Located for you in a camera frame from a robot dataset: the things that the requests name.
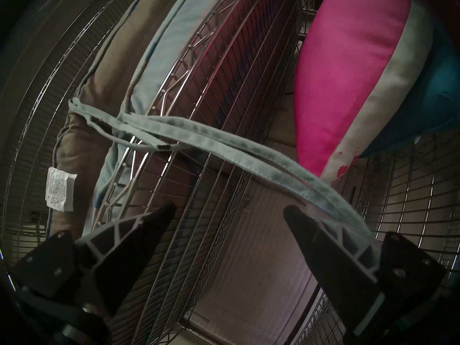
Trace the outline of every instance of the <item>screw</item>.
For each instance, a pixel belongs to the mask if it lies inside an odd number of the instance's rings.
[[[403,270],[402,268],[393,268],[393,273],[397,275],[398,277],[405,277],[406,276],[406,271]]]

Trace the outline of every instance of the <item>pink pillow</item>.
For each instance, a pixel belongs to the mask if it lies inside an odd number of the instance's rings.
[[[419,0],[324,0],[295,75],[299,164],[337,181],[403,102],[432,34]]]

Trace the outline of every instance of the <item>white tag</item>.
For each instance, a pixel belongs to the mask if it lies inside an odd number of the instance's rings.
[[[76,174],[69,174],[49,167],[45,200],[47,206],[58,211],[74,210],[74,181]]]

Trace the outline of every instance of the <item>brown cushion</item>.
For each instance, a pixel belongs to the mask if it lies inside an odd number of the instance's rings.
[[[103,43],[89,76],[75,94],[82,103],[118,115],[142,55],[176,1],[136,0],[128,8]],[[94,187],[111,144],[89,127],[84,118],[69,113],[58,136],[53,166],[77,174],[74,211],[52,210],[50,235],[65,229],[72,232],[74,239],[81,236]]]

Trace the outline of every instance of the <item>gray fabric strap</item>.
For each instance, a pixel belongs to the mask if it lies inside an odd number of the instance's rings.
[[[215,154],[250,173],[284,187],[334,219],[353,226],[361,234],[371,237],[364,220],[335,190],[325,185],[298,163],[269,147],[181,117],[122,114],[123,121],[119,121],[99,109],[82,104],[78,98],[71,99],[69,107],[75,113],[84,116],[90,126],[97,128],[98,132],[117,143],[117,138],[105,133],[92,119],[101,120],[115,129],[141,139],[145,145],[130,144],[121,140],[123,145],[135,150],[142,148],[143,151],[155,152],[164,151],[165,148],[178,150],[193,146]],[[179,143],[167,145],[152,136],[151,133],[179,141]],[[275,163],[292,175],[276,169],[243,150]]]

